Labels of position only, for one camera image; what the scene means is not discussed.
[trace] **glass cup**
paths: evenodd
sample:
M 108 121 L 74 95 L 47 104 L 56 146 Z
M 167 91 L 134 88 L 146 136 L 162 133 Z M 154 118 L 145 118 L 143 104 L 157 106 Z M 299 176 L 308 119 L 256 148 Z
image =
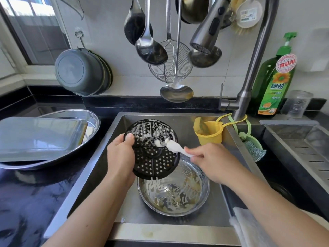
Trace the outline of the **glass cup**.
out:
M 290 118 L 302 118 L 312 98 L 313 94 L 310 92 L 292 90 L 281 109 L 281 113 L 288 115 Z

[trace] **hand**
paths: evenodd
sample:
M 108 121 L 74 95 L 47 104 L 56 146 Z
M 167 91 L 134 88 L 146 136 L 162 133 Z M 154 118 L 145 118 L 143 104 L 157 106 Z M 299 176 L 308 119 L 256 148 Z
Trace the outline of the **hand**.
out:
M 107 146 L 107 177 L 123 179 L 130 188 L 135 180 L 133 173 L 135 153 L 132 148 L 135 138 L 129 133 L 123 141 L 124 134 L 120 134 Z
M 208 143 L 194 149 L 185 147 L 184 150 L 194 155 L 191 161 L 216 183 L 228 186 L 235 180 L 237 172 L 246 170 L 222 144 Z

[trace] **black perforated steamer tray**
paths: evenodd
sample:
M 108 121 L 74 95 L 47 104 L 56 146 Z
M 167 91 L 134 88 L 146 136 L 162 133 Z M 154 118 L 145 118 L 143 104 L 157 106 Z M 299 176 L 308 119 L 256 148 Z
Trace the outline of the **black perforated steamer tray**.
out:
M 131 125 L 125 132 L 135 137 L 133 149 L 135 152 L 134 174 L 143 179 L 154 180 L 167 177 L 179 163 L 179 154 L 173 153 L 165 146 L 168 138 L 178 142 L 174 130 L 159 120 L 140 120 Z

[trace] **person's left hand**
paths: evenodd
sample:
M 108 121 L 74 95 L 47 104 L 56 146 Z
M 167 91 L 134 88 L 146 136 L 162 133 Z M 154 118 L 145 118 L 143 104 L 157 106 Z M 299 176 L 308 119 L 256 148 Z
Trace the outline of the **person's left hand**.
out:
M 132 148 L 135 138 L 129 133 L 123 141 L 124 134 L 116 137 L 107 147 L 107 177 L 120 178 L 130 188 L 135 180 L 133 173 L 135 153 Z

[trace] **green pump dispenser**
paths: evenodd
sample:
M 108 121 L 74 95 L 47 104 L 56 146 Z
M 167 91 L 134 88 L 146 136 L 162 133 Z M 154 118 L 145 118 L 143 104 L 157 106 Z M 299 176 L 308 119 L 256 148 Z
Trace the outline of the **green pump dispenser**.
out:
M 296 36 L 297 32 L 286 33 L 285 45 L 278 49 L 274 58 L 261 65 L 252 88 L 248 114 L 271 118 L 277 113 L 295 73 L 297 59 L 289 43 Z

